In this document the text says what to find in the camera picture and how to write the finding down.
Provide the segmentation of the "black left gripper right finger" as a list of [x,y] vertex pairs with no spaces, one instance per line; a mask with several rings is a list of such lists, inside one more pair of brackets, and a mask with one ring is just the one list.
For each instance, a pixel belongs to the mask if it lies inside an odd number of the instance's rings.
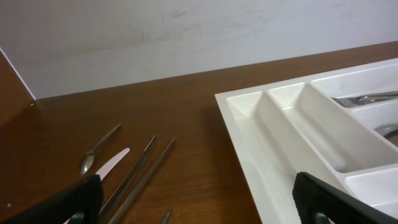
[[292,191],[300,221],[309,223],[397,224],[389,216],[307,172],[296,175]]

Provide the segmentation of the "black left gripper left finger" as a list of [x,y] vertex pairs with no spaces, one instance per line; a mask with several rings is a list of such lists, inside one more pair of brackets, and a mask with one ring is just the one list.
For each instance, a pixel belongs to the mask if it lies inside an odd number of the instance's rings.
[[65,223],[82,213],[79,223],[96,223],[104,199],[103,184],[97,174],[88,175],[44,201],[24,210],[3,223]]

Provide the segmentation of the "small metal teaspoon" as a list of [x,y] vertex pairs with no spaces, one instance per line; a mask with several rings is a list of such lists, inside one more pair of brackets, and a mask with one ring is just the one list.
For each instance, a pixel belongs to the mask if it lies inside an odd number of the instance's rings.
[[95,152],[107,139],[109,139],[117,130],[119,130],[122,125],[122,123],[117,124],[113,129],[106,133],[89,151],[85,153],[80,162],[80,175],[83,175],[89,171],[95,160]]

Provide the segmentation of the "metal fork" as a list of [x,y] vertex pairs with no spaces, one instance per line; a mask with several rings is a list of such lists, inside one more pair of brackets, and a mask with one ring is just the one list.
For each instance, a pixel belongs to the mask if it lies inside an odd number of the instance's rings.
[[350,97],[350,98],[333,98],[339,105],[345,108],[353,108],[362,105],[368,105],[371,103],[378,103],[381,101],[394,100],[397,96],[375,96],[375,97]]
[[352,96],[347,98],[333,98],[338,103],[343,103],[346,101],[350,102],[362,102],[362,101],[369,101],[369,100],[382,100],[382,99],[391,99],[397,96],[397,91],[388,91],[382,93],[368,93],[365,95],[360,96]]

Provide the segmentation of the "large metal spoon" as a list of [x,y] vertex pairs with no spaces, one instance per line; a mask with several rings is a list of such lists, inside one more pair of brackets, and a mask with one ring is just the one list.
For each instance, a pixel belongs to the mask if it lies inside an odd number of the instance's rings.
[[375,132],[386,138],[393,145],[397,146],[397,123],[382,125],[376,128]]

